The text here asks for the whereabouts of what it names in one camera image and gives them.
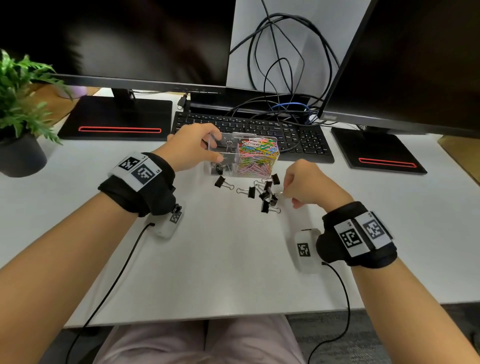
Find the white desk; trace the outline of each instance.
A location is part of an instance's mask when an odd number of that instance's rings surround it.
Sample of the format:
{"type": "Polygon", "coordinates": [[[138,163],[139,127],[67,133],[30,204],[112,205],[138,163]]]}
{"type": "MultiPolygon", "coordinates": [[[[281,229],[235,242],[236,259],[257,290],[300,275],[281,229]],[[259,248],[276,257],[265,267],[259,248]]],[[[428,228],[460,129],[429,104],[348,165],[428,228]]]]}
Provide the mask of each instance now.
{"type": "MultiPolygon", "coordinates": [[[[109,90],[100,94],[108,95],[109,90]]],[[[170,98],[173,95],[153,95],[170,98]]],[[[378,212],[395,236],[399,254],[441,303],[480,301],[480,188],[431,135],[400,139],[426,168],[425,176],[351,170],[329,128],[334,164],[320,167],[354,198],[378,212]]],[[[45,140],[48,164],[21,179],[0,175],[0,266],[96,193],[106,172],[127,153],[150,151],[157,142],[45,140]]],[[[277,162],[283,177],[289,162],[277,162]]],[[[177,195],[186,215],[171,241],[146,233],[117,287],[93,325],[229,315],[344,309],[337,277],[325,267],[317,276],[298,273],[286,239],[322,227],[315,206],[263,214],[258,200],[214,187],[202,167],[177,174],[177,195]]],[[[246,188],[251,179],[230,178],[246,188]]],[[[85,296],[68,326],[81,326],[103,298],[144,226],[138,219],[85,296]]],[[[345,264],[352,308],[363,307],[345,264]]]]}

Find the black keyboard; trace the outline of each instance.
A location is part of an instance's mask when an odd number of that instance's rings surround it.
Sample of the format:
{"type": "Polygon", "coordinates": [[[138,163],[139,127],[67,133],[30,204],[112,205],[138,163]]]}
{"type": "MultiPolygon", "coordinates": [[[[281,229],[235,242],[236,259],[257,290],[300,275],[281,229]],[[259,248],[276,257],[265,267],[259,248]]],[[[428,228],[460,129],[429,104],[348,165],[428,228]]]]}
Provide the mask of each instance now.
{"type": "Polygon", "coordinates": [[[175,134],[183,125],[193,124],[194,122],[200,124],[211,122],[222,133],[252,133],[274,136],[277,138],[280,151],[293,147],[300,141],[295,149],[280,153],[279,160],[295,161],[303,158],[315,163],[333,163],[335,161],[320,126],[300,126],[299,132],[297,132],[295,126],[278,121],[251,120],[177,111],[173,119],[172,134],[175,134]]]}

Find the floor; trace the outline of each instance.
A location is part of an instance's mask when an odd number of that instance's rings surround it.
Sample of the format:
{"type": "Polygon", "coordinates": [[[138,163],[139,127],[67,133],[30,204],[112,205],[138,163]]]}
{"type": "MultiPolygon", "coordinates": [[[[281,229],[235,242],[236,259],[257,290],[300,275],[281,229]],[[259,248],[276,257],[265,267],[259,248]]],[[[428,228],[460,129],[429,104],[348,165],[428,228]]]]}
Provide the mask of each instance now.
{"type": "MultiPolygon", "coordinates": [[[[444,306],[467,337],[480,332],[480,303],[444,306]]],[[[347,322],[346,311],[289,315],[288,320],[305,358],[315,345],[339,335],[347,322]]],[[[107,337],[110,327],[94,328],[92,336],[81,337],[75,344],[69,364],[76,364],[92,348],[107,337]]],[[[47,350],[39,364],[64,364],[65,355],[75,335],[63,330],[47,350]]],[[[390,359],[378,340],[372,323],[364,310],[353,311],[350,328],[339,341],[321,346],[311,364],[384,364],[390,359]]]]}

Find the acrylic organizer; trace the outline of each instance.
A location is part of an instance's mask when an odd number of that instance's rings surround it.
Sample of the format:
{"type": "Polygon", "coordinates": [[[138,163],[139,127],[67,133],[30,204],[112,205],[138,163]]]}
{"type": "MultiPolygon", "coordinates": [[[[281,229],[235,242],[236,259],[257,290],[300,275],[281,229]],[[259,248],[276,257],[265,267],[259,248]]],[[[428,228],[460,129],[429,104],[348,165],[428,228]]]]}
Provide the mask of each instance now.
{"type": "Polygon", "coordinates": [[[223,155],[220,163],[205,163],[205,172],[231,177],[268,178],[280,156],[273,136],[247,133],[223,133],[222,139],[210,139],[208,149],[223,155]]]}

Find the thigh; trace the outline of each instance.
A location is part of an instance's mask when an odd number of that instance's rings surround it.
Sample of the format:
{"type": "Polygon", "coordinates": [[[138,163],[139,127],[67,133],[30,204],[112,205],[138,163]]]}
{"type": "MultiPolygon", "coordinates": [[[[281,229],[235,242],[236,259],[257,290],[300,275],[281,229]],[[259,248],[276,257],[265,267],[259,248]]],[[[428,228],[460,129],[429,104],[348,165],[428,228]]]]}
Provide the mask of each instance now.
{"type": "Polygon", "coordinates": [[[115,326],[94,364],[168,363],[204,350],[203,321],[115,326]]]}
{"type": "Polygon", "coordinates": [[[305,364],[284,315],[210,320],[205,350],[249,363],[305,364]]]}

